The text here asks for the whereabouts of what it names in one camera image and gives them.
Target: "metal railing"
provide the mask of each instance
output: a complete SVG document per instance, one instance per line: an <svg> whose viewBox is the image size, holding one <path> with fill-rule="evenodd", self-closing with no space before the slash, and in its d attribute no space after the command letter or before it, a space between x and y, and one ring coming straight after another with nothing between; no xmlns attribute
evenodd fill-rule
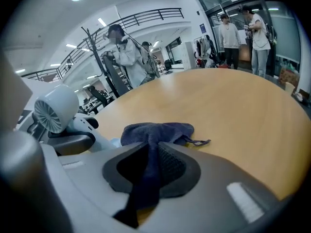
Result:
<svg viewBox="0 0 311 233"><path fill-rule="evenodd" d="M94 32L91 36L96 44L97 49L101 50L105 46L105 42L103 39L103 34L108 32L109 26L112 24L120 24L122 28L126 31L126 29L132 26L140 26L141 24L153 21L153 20L164 20L166 18L171 17L182 17L184 18L181 8L165 8L165 9L156 9L156 10L148 10L145 12L137 13L128 17L121 18L117 21L114 21L103 28L99 28L96 32ZM75 68L75 64L78 63L79 60L86 54L89 56L92 54L91 44L88 38L85 38L70 54L66 56L66 58L62 61L61 65L57 68L46 69L42 71L32 72L23 75L22 77L28 79L35 79L40 81L50 80L53 75L53 81L61 80L64 75L72 68Z"/></svg>
<svg viewBox="0 0 311 233"><path fill-rule="evenodd" d="M181 8L165 8L165 9L156 9L156 10L149 10L141 13L137 13L128 17L121 18L117 21L114 21L103 28L99 28L96 32L94 32L91 36L94 39L96 47L98 49L102 49L104 47L104 39L103 34L108 32L109 26L112 24L120 24L123 29L128 29L132 26L138 25L140 26L144 22L152 21L152 20L164 20L166 18L171 17L182 17L184 18ZM61 63L58 67L58 70L63 77L68 71L69 67L71 66L74 68L75 64L85 56L86 54L91 55L92 52L89 51L91 48L89 39L84 39L76 49L74 49Z"/></svg>
<svg viewBox="0 0 311 233"><path fill-rule="evenodd" d="M42 71L36 71L27 73L21 76L22 78L39 80L44 82L55 82L62 79L58 68L45 69Z"/></svg>

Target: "black pants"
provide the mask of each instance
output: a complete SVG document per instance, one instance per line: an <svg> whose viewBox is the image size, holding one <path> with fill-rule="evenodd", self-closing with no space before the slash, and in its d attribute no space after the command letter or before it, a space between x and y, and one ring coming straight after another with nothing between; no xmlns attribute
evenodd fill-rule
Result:
<svg viewBox="0 0 311 233"><path fill-rule="evenodd" d="M231 64L233 64L234 69L238 69L239 49L226 49L225 48L225 58L227 60L227 65L229 65L229 68Z"/></svg>

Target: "wooden table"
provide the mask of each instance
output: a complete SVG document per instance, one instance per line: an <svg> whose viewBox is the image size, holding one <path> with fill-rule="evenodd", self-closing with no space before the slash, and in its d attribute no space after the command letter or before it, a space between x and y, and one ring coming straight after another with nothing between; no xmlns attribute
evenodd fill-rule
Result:
<svg viewBox="0 0 311 233"><path fill-rule="evenodd" d="M163 76L115 100L96 118L111 139L138 122L186 122L201 148L224 157L266 184L279 199L295 192L311 163L311 121L285 91L230 69Z"/></svg>

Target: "black cap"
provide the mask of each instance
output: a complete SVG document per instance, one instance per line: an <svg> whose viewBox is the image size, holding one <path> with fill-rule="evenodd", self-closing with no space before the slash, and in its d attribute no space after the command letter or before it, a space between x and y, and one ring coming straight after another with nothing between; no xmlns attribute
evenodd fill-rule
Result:
<svg viewBox="0 0 311 233"><path fill-rule="evenodd" d="M147 42L147 41L144 41L141 45L142 46L151 46L151 44L149 42Z"/></svg>
<svg viewBox="0 0 311 233"><path fill-rule="evenodd" d="M111 25L111 26L109 27L109 29L108 29L108 34L107 34L107 37L108 37L108 38L109 38L109 35L110 35L111 31L113 31L113 30L114 30L114 31L120 31L121 34L124 36L124 31L123 31L121 25L119 25L119 24L113 24L113 25Z"/></svg>
<svg viewBox="0 0 311 233"><path fill-rule="evenodd" d="M220 19L221 19L221 20L224 19L224 18L228 18L228 19L229 19L229 17L228 17L227 14L222 14L222 15L220 16Z"/></svg>
<svg viewBox="0 0 311 233"><path fill-rule="evenodd" d="M251 9L251 7L246 6L246 5L245 5L245 6L243 6L241 10L242 10L242 12L243 12L243 11L248 11L249 13L252 13L252 9Z"/></svg>

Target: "jeans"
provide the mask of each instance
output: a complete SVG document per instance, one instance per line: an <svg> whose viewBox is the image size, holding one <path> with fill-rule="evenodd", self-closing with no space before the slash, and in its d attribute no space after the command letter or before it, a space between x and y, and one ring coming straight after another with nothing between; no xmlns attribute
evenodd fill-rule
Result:
<svg viewBox="0 0 311 233"><path fill-rule="evenodd" d="M253 74L265 77L269 50L252 51L252 70Z"/></svg>
<svg viewBox="0 0 311 233"><path fill-rule="evenodd" d="M239 49L225 48L225 58L227 60L227 65L229 65L229 68L230 68L231 64L233 64L234 69L238 69Z"/></svg>

